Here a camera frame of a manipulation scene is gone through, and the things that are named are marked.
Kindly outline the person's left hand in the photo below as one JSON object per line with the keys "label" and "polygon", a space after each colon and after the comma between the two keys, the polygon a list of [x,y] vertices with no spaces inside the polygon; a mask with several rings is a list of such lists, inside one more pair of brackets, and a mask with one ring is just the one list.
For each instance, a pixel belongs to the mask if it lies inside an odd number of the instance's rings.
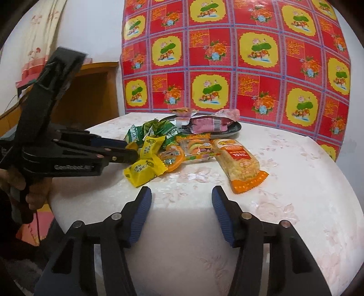
{"label": "person's left hand", "polygon": [[[52,188],[52,178],[44,178],[29,187],[26,196],[30,210],[39,210],[47,202]],[[23,176],[15,169],[1,169],[1,189],[10,197],[10,189],[14,187],[19,191],[24,190],[27,185]]]}

